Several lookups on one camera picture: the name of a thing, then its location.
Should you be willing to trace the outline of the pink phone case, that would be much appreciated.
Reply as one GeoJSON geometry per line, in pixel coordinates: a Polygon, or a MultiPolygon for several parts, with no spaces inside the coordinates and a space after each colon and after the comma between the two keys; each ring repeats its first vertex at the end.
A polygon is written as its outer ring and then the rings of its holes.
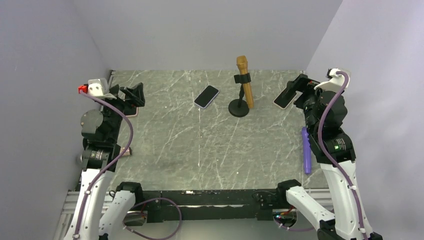
{"type": "Polygon", "coordinates": [[[139,108],[136,106],[132,106],[131,108],[128,108],[125,110],[124,114],[128,117],[128,118],[132,118],[132,117],[137,117],[139,113],[139,108]]]}

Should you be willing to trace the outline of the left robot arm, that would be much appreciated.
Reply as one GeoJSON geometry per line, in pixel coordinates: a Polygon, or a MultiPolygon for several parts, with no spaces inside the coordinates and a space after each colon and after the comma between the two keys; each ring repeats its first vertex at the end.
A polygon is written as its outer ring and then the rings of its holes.
{"type": "Polygon", "coordinates": [[[79,196],[66,240],[110,240],[123,226],[127,212],[144,203],[140,183],[122,182],[112,203],[103,211],[107,189],[117,162],[129,150],[134,129],[129,120],[145,106],[144,85],[109,87],[104,78],[91,79],[78,93],[103,106],[85,112],[80,119],[83,137],[82,172],[79,196]]]}

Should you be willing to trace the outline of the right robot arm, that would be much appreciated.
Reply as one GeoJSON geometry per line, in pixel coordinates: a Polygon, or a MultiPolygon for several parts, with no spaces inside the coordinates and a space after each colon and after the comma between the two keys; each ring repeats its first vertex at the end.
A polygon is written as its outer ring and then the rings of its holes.
{"type": "Polygon", "coordinates": [[[327,181],[333,211],[318,203],[295,179],[280,182],[275,199],[282,208],[300,211],[320,240],[380,240],[382,236],[373,231],[362,205],[353,142],[342,129],[348,112],[342,94],[349,80],[349,75],[337,68],[328,72],[324,82],[300,74],[277,97],[281,107],[293,103],[303,111],[308,142],[327,181]]]}

